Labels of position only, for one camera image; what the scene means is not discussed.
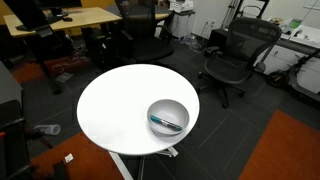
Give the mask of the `black computer monitor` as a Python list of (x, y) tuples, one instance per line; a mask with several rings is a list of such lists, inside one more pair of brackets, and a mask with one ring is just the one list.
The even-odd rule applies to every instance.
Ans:
[(38, 7), (42, 10), (49, 10), (50, 16), (64, 17), (68, 13), (63, 8), (81, 7), (81, 0), (34, 0)]

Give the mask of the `teal marker pen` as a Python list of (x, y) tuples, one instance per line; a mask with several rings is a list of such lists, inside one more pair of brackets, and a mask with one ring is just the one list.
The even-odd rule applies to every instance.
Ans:
[(182, 131), (183, 130), (181, 126), (176, 125), (174, 123), (171, 123), (169, 121), (163, 120), (161, 118), (158, 118), (158, 117), (156, 117), (154, 115), (150, 115), (150, 120), (155, 122), (155, 123), (160, 123), (160, 124), (162, 124), (164, 126), (167, 126), (167, 127), (171, 128), (171, 129), (174, 129), (176, 131)]

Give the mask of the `black keyboard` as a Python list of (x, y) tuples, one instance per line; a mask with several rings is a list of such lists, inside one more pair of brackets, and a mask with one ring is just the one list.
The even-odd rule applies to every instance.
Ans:
[(19, 31), (29, 31), (29, 32), (31, 32), (31, 31), (39, 30), (39, 29), (41, 29), (42, 27), (40, 26), (40, 27), (36, 27), (36, 28), (27, 28), (27, 27), (24, 26), (24, 25), (19, 25), (19, 26), (16, 26), (15, 28), (16, 28), (17, 30), (19, 30)]

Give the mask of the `white printer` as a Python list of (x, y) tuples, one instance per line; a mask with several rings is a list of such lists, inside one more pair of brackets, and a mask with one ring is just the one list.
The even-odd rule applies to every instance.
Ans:
[(178, 13), (193, 9), (192, 0), (169, 0), (169, 2), (169, 9)]

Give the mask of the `clear plastic cup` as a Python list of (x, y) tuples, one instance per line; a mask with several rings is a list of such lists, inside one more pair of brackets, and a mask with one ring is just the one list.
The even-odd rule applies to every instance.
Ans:
[(59, 124), (36, 125), (35, 129), (40, 130), (46, 135), (58, 135), (61, 131), (61, 126)]

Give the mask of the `black mesh office chair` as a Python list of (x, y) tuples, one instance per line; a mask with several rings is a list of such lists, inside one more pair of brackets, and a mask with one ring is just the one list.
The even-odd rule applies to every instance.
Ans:
[(209, 57), (204, 63), (205, 71), (200, 72), (198, 78), (210, 78), (222, 90), (223, 108), (229, 107), (226, 88), (235, 89), (243, 97), (246, 91), (238, 84), (252, 76), (258, 56), (273, 46), (281, 34), (281, 29), (268, 21), (241, 17), (229, 24), (223, 47), (210, 47)]

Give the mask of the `black furniture at left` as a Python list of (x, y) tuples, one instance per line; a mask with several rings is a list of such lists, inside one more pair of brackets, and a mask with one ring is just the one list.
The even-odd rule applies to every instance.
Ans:
[(3, 63), (0, 63), (0, 132), (1, 180), (32, 180), (22, 87)]

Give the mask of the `grey bowl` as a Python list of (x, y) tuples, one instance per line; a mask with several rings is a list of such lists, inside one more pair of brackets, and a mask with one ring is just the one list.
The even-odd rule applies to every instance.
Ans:
[[(154, 115), (163, 120), (169, 121), (182, 127), (182, 131), (176, 131), (160, 123), (150, 120), (150, 115)], [(177, 135), (182, 133), (189, 124), (188, 110), (180, 102), (170, 99), (158, 100), (151, 104), (147, 110), (147, 119), (150, 128), (163, 135)]]

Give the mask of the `black electric scooter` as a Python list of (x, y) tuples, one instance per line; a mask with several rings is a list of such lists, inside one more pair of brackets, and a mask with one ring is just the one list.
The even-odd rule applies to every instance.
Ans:
[(275, 88), (284, 88), (290, 85), (299, 94), (307, 96), (317, 102), (320, 102), (320, 95), (316, 94), (298, 84), (298, 73), (302, 66), (320, 53), (320, 49), (316, 49), (313, 53), (301, 57), (296, 64), (291, 65), (287, 70), (278, 70), (267, 76), (267, 83)]

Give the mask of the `white paper scrap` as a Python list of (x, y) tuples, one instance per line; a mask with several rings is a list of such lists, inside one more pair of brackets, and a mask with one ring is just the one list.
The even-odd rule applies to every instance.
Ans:
[(74, 159), (74, 157), (71, 153), (69, 153), (67, 156), (64, 157), (64, 159), (65, 159), (65, 163), (69, 163)]

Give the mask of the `round white table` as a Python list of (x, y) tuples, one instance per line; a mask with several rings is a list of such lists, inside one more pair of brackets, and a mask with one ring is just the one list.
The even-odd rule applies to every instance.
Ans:
[[(189, 124), (182, 133), (163, 135), (150, 128), (147, 110), (163, 99), (178, 101), (188, 110)], [(140, 158), (138, 180), (147, 180), (147, 157), (183, 141), (199, 113), (193, 85), (183, 75), (151, 64), (125, 65), (99, 75), (77, 104), (78, 124), (91, 142), (108, 152)]]

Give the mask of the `white cabinet counter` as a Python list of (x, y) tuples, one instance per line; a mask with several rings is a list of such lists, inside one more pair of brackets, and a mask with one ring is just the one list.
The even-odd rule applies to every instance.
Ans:
[[(255, 66), (258, 71), (269, 75), (273, 72), (287, 71), (298, 61), (311, 55), (320, 46), (320, 29), (304, 25), (300, 19), (271, 18), (282, 30), (281, 38), (271, 48), (258, 56)], [(320, 92), (319, 55), (307, 60), (296, 72), (297, 83), (312, 93)]]

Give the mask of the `black computer mouse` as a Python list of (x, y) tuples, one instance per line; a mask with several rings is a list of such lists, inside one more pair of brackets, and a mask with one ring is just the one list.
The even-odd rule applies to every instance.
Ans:
[(64, 21), (64, 22), (72, 22), (73, 19), (70, 18), (70, 17), (65, 17), (65, 18), (63, 18), (63, 21)]

